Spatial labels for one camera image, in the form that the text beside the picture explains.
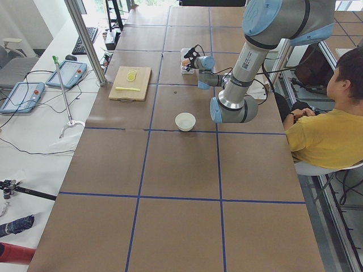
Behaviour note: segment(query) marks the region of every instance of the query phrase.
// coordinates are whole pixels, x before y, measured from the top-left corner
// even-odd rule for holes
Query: yellow shirt
[[[363,116],[334,109],[301,117],[286,131],[294,160],[342,169],[363,159]]]

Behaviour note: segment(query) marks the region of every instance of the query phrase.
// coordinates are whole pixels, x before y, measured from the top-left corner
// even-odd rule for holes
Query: keyboard
[[[96,27],[86,27],[86,28],[87,28],[88,36],[90,37],[90,39],[93,43],[96,39],[98,28],[96,28]],[[86,54],[87,53],[86,53],[85,47],[83,46],[81,37],[78,37],[78,40],[75,43],[75,46],[73,48],[72,55],[86,55]]]

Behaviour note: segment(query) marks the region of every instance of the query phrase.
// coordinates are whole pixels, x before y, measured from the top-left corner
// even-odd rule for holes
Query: reacher grabber tool
[[[63,81],[62,81],[62,76],[61,76],[61,70],[59,68],[58,57],[53,56],[53,60],[54,60],[54,64],[56,65],[57,75],[58,75],[59,83],[61,85],[62,95],[63,95],[64,103],[66,104],[66,110],[67,110],[68,119],[69,119],[69,122],[66,125],[64,125],[64,127],[61,130],[61,135],[59,136],[59,139],[60,139],[60,138],[63,137],[64,131],[67,128],[72,128],[72,127],[77,126],[77,125],[85,126],[85,122],[73,120],[72,115],[70,113],[70,109],[69,109],[69,104],[68,104],[68,100],[67,100],[65,88],[64,88],[64,85],[63,85]]]

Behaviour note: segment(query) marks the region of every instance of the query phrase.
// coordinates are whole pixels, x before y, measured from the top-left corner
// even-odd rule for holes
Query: computer mouse
[[[66,60],[68,61],[76,61],[77,57],[74,55],[66,55]]]

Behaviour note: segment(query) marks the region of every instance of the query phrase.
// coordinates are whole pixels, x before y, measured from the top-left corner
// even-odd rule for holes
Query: white bowl
[[[181,131],[190,131],[195,125],[195,117],[191,113],[182,112],[175,117],[175,123]]]

